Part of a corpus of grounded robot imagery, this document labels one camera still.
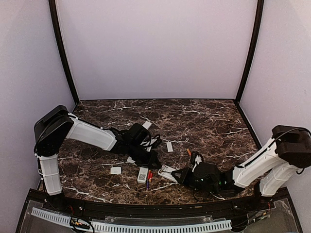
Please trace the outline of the red blue battery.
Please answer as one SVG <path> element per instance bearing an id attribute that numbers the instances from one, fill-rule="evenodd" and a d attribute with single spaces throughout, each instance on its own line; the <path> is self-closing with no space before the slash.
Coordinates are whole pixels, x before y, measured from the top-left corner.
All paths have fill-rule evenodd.
<path id="1" fill-rule="evenodd" d="M 151 172 L 151 170 L 149 169 L 149 170 L 148 170 L 148 176 L 147 176 L 147 181 L 148 181 L 148 182 L 149 182 L 149 180 L 150 180 L 151 173 L 152 173 L 152 172 Z"/>

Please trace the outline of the small white buttoned remote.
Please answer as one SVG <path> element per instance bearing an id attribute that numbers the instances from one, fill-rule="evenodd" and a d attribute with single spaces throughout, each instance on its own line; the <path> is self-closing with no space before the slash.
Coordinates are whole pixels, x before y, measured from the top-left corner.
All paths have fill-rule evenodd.
<path id="1" fill-rule="evenodd" d="M 146 183 L 147 177 L 148 177 L 148 168 L 140 167 L 137 182 L 138 183 Z"/>

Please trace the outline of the long white battery cover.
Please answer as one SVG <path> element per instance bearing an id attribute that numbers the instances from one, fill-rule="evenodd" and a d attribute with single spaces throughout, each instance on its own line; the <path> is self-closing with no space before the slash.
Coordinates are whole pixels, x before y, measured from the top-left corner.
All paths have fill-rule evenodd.
<path id="1" fill-rule="evenodd" d="M 171 142 L 167 142 L 167 143 L 166 143 L 166 146 L 167 146 L 167 151 L 168 151 L 168 152 L 173 152 L 173 146 L 172 146 L 172 143 L 171 143 Z"/>

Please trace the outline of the white TCL remote control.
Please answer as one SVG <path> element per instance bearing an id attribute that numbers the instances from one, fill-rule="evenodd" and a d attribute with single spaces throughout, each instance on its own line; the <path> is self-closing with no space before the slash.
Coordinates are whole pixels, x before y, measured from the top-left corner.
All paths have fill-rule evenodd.
<path id="1" fill-rule="evenodd" d="M 127 163 L 135 163 L 135 161 L 129 156 L 128 158 L 127 158 L 127 161 L 126 161 Z"/>

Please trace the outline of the curved white battery cover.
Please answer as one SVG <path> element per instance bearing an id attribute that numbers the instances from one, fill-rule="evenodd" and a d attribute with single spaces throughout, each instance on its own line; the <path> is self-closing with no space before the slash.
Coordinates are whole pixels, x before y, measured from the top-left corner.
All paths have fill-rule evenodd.
<path id="1" fill-rule="evenodd" d="M 120 167 L 120 166 L 111 167 L 111 169 L 110 169 L 110 174 L 111 174 L 111 175 L 122 174 L 122 167 Z"/>

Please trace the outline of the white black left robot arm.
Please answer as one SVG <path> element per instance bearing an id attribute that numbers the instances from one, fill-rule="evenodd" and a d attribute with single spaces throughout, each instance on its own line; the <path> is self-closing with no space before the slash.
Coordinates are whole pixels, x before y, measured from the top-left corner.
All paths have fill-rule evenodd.
<path id="1" fill-rule="evenodd" d="M 117 155 L 128 155 L 136 165 L 149 169 L 162 167 L 156 148 L 162 142 L 157 134 L 152 137 L 148 129 L 135 123 L 128 130 L 103 128 L 82 120 L 58 105 L 42 117 L 34 126 L 34 154 L 38 159 L 38 170 L 43 179 L 49 203 L 57 211 L 69 207 L 68 200 L 61 195 L 58 154 L 66 139 L 90 144 Z"/>

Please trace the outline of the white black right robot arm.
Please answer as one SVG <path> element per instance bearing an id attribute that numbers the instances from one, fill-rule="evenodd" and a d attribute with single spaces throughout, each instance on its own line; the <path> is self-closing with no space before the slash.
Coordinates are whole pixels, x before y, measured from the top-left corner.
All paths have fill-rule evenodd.
<path id="1" fill-rule="evenodd" d="M 210 194 L 233 197 L 258 177 L 259 192 L 248 199 L 248 207 L 259 210 L 294 174 L 301 174 L 311 165 L 311 133 L 302 127 L 277 125 L 272 137 L 249 159 L 221 172 L 216 165 L 204 162 L 194 151 L 191 166 L 175 170 L 171 175 L 179 184 Z"/>

